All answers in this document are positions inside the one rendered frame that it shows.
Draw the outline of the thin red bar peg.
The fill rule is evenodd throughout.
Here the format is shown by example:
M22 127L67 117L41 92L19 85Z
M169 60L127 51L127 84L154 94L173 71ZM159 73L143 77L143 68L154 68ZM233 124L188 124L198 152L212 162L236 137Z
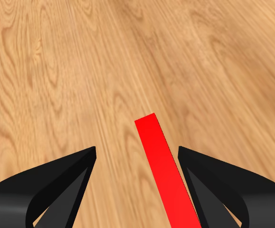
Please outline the thin red bar peg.
M156 115L134 122L171 228L201 228Z

